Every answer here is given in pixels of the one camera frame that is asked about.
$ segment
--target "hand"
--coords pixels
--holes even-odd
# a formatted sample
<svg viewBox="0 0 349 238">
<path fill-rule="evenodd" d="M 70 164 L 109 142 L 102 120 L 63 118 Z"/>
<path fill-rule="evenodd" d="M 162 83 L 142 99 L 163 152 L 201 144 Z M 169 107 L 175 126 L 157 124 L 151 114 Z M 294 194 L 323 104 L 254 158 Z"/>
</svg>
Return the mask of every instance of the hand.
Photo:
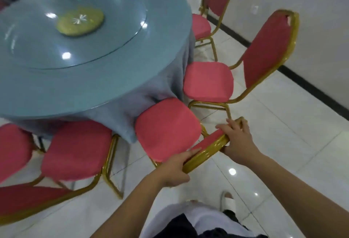
<svg viewBox="0 0 349 238">
<path fill-rule="evenodd" d="M 248 166 L 252 161 L 263 156 L 252 141 L 250 128 L 245 119 L 242 119 L 242 129 L 233 120 L 227 119 L 228 124 L 218 124 L 217 129 L 221 129 L 230 139 L 230 145 L 224 147 L 221 152 L 230 157 L 238 164 Z"/>
<path fill-rule="evenodd" d="M 176 187 L 182 183 L 189 182 L 189 175 L 182 171 L 183 163 L 200 150 L 201 148 L 175 154 L 151 174 L 160 180 L 163 187 Z"/>
</svg>

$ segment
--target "wall outlet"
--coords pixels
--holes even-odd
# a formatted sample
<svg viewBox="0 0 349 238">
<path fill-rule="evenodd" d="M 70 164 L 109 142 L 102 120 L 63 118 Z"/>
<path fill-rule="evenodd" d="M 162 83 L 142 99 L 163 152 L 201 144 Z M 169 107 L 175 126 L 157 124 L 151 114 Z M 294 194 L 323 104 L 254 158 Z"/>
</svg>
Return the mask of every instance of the wall outlet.
<svg viewBox="0 0 349 238">
<path fill-rule="evenodd" d="M 252 6 L 251 6 L 250 12 L 251 12 L 253 15 L 257 15 L 257 13 L 258 13 L 258 6 L 252 5 Z"/>
</svg>

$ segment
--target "black baseboard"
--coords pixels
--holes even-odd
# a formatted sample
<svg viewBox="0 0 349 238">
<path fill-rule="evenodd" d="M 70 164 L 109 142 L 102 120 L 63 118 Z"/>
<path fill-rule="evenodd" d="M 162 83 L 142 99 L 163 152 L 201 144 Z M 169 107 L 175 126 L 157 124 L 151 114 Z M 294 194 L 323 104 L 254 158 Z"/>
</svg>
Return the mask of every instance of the black baseboard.
<svg viewBox="0 0 349 238">
<path fill-rule="evenodd" d="M 218 20 L 211 15 L 207 16 L 208 21 L 210 21 L 212 24 L 217 25 Z M 220 29 L 227 33 L 229 36 L 233 37 L 236 41 L 241 43 L 245 47 L 249 47 L 251 45 L 251 42 L 247 41 L 244 37 L 242 37 L 240 34 L 233 31 L 228 26 L 225 26 L 224 24 L 220 25 Z M 336 113 L 341 115 L 343 118 L 346 118 L 349 121 L 349 110 L 339 104 L 337 101 L 335 101 L 330 96 L 326 95 L 324 92 L 322 92 L 320 89 L 316 88 L 312 84 L 310 84 L 308 81 L 306 81 L 303 77 L 299 76 L 297 73 L 289 69 L 288 67 L 282 65 L 278 68 L 278 71 L 282 74 L 284 74 L 286 77 L 291 79 L 293 82 L 295 82 L 297 85 L 301 86 L 304 90 L 308 91 L 311 95 L 316 97 L 318 100 L 322 101 L 324 104 L 329 106 L 331 109 L 333 109 Z"/>
</svg>

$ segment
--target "round table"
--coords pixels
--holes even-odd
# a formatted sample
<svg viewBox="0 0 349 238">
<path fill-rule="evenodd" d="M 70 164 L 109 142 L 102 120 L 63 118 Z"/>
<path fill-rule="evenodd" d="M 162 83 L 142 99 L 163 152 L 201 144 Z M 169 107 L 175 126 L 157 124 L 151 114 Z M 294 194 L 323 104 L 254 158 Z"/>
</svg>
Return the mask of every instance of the round table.
<svg viewBox="0 0 349 238">
<path fill-rule="evenodd" d="M 100 28 L 77 37 L 60 33 L 58 19 L 81 7 L 103 12 Z M 74 24 L 86 19 L 80 15 Z M 186 0 L 14 2 L 0 12 L 0 116 L 38 135 L 53 134 L 56 120 L 89 118 L 134 142 L 134 131 L 123 134 L 130 129 L 123 125 L 133 129 L 143 110 L 182 96 L 191 25 Z"/>
</svg>

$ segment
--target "person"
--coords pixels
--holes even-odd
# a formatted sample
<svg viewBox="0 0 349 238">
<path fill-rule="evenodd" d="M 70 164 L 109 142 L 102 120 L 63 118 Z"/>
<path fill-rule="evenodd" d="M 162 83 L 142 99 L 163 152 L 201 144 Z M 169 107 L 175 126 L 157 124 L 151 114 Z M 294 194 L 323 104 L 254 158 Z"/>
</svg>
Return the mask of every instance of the person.
<svg viewBox="0 0 349 238">
<path fill-rule="evenodd" d="M 233 120 L 227 122 L 216 126 L 230 139 L 230 145 L 222 152 L 251 169 L 265 183 L 305 237 L 349 237 L 349 212 L 262 154 L 252 141 L 246 120 L 242 121 L 242 129 Z M 182 172 L 182 166 L 198 151 L 174 155 L 148 174 L 91 237 L 139 237 L 159 191 L 190 180 L 189 175 Z M 222 196 L 224 212 L 200 202 L 169 205 L 155 216 L 142 237 L 254 237 L 238 223 L 235 209 L 229 193 Z"/>
</svg>

